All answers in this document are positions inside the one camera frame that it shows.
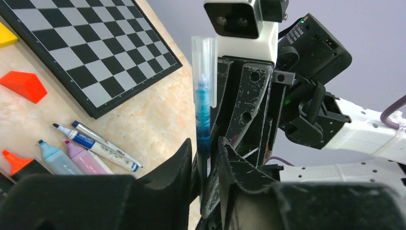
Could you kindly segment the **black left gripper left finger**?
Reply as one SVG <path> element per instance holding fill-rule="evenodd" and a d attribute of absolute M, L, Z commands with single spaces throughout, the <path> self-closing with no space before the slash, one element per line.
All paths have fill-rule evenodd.
<path fill-rule="evenodd" d="M 192 143 L 148 174 L 35 174 L 0 205 L 3 230 L 186 230 Z"/>

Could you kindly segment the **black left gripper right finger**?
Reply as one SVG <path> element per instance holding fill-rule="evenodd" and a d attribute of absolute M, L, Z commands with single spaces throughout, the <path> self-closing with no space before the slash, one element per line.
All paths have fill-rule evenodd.
<path fill-rule="evenodd" d="M 224 230 L 403 230 L 406 200 L 379 183 L 279 182 L 218 139 Z"/>

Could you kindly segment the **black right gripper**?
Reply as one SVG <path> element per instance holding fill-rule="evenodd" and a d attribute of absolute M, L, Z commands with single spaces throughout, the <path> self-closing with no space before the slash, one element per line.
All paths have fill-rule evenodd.
<path fill-rule="evenodd" d="M 227 138 L 255 167 L 264 165 L 275 142 L 286 89 L 293 79 L 293 73 L 275 70 L 273 63 L 219 58 L 211 136 Z"/>

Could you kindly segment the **clear blue pen cap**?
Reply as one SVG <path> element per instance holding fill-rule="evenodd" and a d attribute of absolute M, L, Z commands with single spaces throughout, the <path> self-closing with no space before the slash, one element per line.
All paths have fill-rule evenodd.
<path fill-rule="evenodd" d="M 193 101 L 198 102 L 198 91 L 203 91 L 212 108 L 217 106 L 217 61 L 218 41 L 216 37 L 192 37 L 192 82 Z"/>

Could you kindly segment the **blue thin pen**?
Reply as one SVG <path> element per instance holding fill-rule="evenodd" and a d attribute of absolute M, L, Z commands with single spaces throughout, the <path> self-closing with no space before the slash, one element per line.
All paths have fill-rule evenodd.
<path fill-rule="evenodd" d="M 201 180 L 200 202 L 206 195 L 208 176 L 211 172 L 211 80 L 204 74 L 193 75 L 193 99 L 197 140 L 197 164 Z"/>

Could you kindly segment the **pink pastel highlighter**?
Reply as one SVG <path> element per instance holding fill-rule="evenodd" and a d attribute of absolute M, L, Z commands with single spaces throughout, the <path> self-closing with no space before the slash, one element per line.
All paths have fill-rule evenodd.
<path fill-rule="evenodd" d="M 86 175 L 114 174 L 101 159 L 87 149 L 65 141 L 68 148 L 68 157 Z"/>

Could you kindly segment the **blue white marker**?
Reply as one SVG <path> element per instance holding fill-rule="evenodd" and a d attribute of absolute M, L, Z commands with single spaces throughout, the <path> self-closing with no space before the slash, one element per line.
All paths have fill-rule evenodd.
<path fill-rule="evenodd" d="M 53 127 L 62 132 L 68 139 L 72 140 L 73 142 L 130 172 L 136 172 L 139 168 L 142 167 L 137 161 L 131 160 L 130 158 L 117 153 L 111 148 L 102 145 L 101 143 L 86 136 L 85 134 L 82 134 L 81 132 L 78 132 L 75 129 L 69 129 L 56 123 L 53 123 Z"/>

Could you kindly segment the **light blue highlighter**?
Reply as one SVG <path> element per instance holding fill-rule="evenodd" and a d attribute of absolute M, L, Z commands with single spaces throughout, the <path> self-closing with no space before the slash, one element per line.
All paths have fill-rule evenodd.
<path fill-rule="evenodd" d="M 48 145 L 43 140 L 38 140 L 41 148 L 41 155 L 44 163 L 56 175 L 83 175 L 83 172 L 67 156 L 67 154 L 56 146 Z"/>

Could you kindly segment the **orange black highlighter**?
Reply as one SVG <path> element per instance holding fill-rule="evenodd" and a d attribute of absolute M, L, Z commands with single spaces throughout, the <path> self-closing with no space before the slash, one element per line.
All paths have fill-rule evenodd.
<path fill-rule="evenodd" d="M 2 155 L 11 166 L 9 175 L 16 182 L 34 174 L 51 174 L 51 172 L 36 159 L 22 158 L 5 149 L 2 151 Z"/>

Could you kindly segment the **pink black highlighter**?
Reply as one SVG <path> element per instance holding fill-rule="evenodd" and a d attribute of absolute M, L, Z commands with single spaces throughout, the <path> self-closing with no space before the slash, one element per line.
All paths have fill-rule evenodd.
<path fill-rule="evenodd" d="M 4 199 L 9 191 L 12 189 L 12 187 L 15 185 L 15 183 L 10 180 L 8 177 L 6 177 L 4 174 L 0 174 L 0 199 Z"/>

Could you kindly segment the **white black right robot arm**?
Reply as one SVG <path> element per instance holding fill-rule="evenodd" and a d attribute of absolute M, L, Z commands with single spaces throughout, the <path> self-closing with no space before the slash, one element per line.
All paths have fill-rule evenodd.
<path fill-rule="evenodd" d="M 352 57 L 318 19 L 307 14 L 284 31 L 278 31 L 277 22 L 264 22 L 259 34 L 218 38 L 221 57 L 268 61 L 295 74 L 283 101 L 271 107 L 291 142 L 372 157 L 343 165 L 286 165 L 282 182 L 382 183 L 406 191 L 406 120 L 397 111 L 405 98 L 377 112 L 327 92 L 325 85 L 350 66 Z"/>

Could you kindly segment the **black grey chessboard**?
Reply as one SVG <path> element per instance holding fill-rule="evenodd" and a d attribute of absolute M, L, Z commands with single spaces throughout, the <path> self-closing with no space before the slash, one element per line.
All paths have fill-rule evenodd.
<path fill-rule="evenodd" d="M 3 0 L 0 14 L 95 119 L 182 66 L 134 0 Z"/>

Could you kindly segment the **orange red block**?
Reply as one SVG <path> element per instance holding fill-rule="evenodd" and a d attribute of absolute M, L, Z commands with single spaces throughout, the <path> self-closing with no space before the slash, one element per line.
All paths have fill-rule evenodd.
<path fill-rule="evenodd" d="M 34 73 L 10 71 L 0 78 L 0 84 L 34 104 L 47 95 L 47 90 Z"/>

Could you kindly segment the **yellow block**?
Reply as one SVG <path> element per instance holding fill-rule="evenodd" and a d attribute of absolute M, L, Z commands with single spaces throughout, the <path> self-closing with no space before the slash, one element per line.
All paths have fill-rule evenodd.
<path fill-rule="evenodd" d="M 0 23 L 0 47 L 14 45 L 17 43 L 18 37 L 10 31 L 3 23 Z"/>

